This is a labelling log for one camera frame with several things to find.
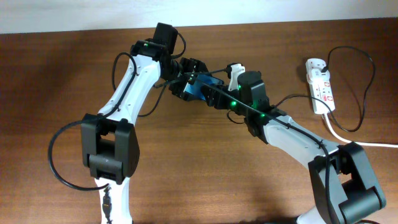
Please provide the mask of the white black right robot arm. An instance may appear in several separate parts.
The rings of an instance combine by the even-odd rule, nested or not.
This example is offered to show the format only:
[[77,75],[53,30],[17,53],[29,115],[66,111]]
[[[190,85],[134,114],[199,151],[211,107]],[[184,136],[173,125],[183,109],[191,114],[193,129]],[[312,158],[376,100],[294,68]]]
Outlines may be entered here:
[[363,147],[323,139],[269,104],[259,72],[244,72],[233,89],[204,83],[202,93],[217,109],[244,117],[248,131],[303,165],[315,206],[292,223],[357,223],[386,206],[386,197]]

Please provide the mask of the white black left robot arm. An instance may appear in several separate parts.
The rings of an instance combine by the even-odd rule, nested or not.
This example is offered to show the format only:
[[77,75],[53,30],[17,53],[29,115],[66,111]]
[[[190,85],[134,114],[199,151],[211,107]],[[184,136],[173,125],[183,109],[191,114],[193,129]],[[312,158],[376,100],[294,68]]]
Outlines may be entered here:
[[135,124],[151,88],[187,82],[181,55],[174,54],[180,33],[159,23],[153,37],[137,41],[126,54],[128,68],[112,97],[97,114],[86,114],[81,124],[83,165],[99,191],[102,223],[132,223],[129,181],[135,173],[140,150]]

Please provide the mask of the white power strip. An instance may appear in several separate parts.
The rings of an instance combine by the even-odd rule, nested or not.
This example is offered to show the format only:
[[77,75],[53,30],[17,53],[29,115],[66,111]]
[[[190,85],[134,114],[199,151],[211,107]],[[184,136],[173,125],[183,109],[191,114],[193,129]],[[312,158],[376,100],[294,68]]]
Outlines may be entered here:
[[[317,68],[322,71],[326,66],[326,62],[320,58],[310,58],[305,62],[307,72],[312,68]],[[313,111],[315,114],[325,114],[329,113],[330,110],[327,106],[334,111],[335,102],[333,99],[333,94],[331,90],[330,81],[320,81],[309,83],[311,97],[315,99],[312,100]]]

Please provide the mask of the white USB charger adapter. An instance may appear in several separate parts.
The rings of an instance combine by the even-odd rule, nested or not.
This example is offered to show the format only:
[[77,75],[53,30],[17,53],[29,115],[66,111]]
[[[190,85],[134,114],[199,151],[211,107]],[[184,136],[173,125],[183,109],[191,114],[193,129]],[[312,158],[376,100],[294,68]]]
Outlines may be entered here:
[[309,83],[320,82],[320,81],[329,81],[330,73],[329,71],[322,72],[320,69],[312,68],[307,72],[307,81]]

